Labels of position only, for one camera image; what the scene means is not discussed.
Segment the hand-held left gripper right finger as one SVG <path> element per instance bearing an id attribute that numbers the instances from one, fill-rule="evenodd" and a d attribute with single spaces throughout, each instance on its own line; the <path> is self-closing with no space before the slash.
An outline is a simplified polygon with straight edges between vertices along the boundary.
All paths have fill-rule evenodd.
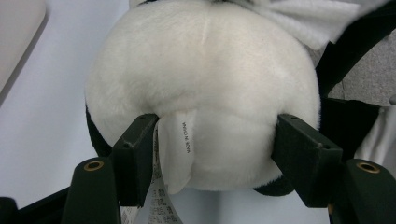
<path id="1" fill-rule="evenodd" d="M 307 207 L 323 208 L 330 202 L 342 155 L 339 146 L 302 119 L 277 116 L 272 159 Z"/>

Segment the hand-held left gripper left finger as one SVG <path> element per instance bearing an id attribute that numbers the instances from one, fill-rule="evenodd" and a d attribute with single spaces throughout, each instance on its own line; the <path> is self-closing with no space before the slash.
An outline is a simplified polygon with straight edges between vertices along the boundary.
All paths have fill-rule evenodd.
<path id="1" fill-rule="evenodd" d="M 153 134 L 159 118 L 136 118 L 112 151 L 117 195 L 121 206 L 143 207 L 153 174 Z"/>

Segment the panda plush toy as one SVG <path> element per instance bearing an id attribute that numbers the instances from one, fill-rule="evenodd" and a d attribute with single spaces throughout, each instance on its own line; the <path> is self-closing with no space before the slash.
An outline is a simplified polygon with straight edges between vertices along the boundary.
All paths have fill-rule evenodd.
<path id="1" fill-rule="evenodd" d="M 277 116 L 319 124 L 309 48 L 260 10 L 277 0 L 130 0 L 88 76 L 86 106 L 114 145 L 139 116 L 153 136 L 149 224 L 183 224 L 185 188 L 290 193 L 272 160 Z"/>

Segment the white storage bin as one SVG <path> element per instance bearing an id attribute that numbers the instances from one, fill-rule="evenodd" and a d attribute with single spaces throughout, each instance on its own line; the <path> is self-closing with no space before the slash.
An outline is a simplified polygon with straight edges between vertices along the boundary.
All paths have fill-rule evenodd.
<path id="1" fill-rule="evenodd" d="M 0 92 L 46 15 L 45 0 L 0 0 Z"/>

